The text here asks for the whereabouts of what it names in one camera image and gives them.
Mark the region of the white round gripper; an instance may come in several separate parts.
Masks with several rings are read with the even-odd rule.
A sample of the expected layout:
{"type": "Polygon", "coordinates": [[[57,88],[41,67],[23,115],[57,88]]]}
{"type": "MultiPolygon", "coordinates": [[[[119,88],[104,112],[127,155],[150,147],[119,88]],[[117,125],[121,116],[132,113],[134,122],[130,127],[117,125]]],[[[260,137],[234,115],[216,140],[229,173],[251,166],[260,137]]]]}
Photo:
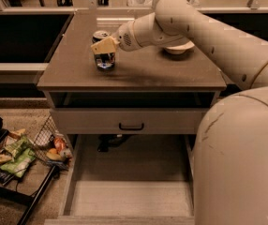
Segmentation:
{"type": "Polygon", "coordinates": [[[91,46],[94,54],[115,53],[117,47],[132,52],[138,49],[138,43],[134,36],[134,22],[123,23],[112,36],[106,37],[91,46]]]}

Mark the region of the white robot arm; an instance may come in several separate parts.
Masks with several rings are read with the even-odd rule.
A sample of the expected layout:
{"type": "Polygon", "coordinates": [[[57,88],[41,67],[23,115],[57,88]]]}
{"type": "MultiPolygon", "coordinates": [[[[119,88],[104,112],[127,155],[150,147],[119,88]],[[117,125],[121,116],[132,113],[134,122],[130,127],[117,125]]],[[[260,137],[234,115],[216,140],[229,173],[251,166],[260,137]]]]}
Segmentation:
{"type": "Polygon", "coordinates": [[[93,53],[191,40],[239,92],[202,118],[193,148],[195,225],[268,225],[268,41],[212,19],[187,0],[121,25],[93,53]]]}

